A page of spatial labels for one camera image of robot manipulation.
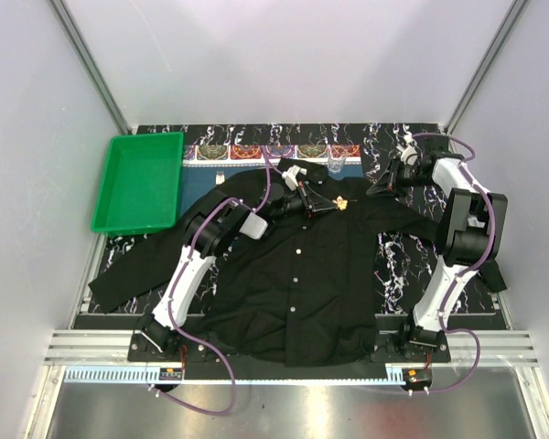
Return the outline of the gold brooch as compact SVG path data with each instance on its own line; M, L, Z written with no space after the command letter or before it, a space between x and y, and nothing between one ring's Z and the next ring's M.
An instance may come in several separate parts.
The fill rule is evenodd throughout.
M336 209L341 211L346 210L348 207L352 206L357 202L358 202L357 199L346 199L342 196L337 196L332 200L332 203L336 206Z

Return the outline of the black button shirt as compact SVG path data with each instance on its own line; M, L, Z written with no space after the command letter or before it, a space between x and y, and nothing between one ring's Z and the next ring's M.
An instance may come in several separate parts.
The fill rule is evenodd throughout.
M291 165L327 177L319 164L279 162L281 171ZM265 179L262 169L242 171L196 202L221 191L254 207ZM327 177L315 186L326 198L358 202L312 219L300 213L276 219L259 241L240 236L219 269L216 295L199 323L201 331L214 332L242 354L287 367L349 363L356 359L360 342L374 340L380 308L375 304L380 290L374 284L379 234L401 232L434 243L438 223L395 198L368 197L371 184L364 177ZM104 313L170 280L187 211L172 229L149 235L89 284Z

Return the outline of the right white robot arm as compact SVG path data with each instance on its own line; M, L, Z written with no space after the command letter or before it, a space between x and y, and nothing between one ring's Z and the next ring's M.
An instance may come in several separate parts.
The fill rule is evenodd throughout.
M473 176L468 162L474 158L469 145L450 135L412 134L367 192L398 198L408 187L436 186L447 196L436 233L435 271L389 346L408 362L447 348L447 322L459 296L500 248L508 199Z

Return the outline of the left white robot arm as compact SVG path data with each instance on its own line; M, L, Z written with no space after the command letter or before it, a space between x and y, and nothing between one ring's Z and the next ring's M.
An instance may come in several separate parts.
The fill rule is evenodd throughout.
M255 207L221 191L196 202L185 215L178 265L160 302L139 327L147 340L147 351L161 362L168 362L178 354L178 329L186 322L200 282L239 235L258 241L279 218L300 213L310 219L344 210L347 205L345 198L326 198L306 181L293 188L268 183Z

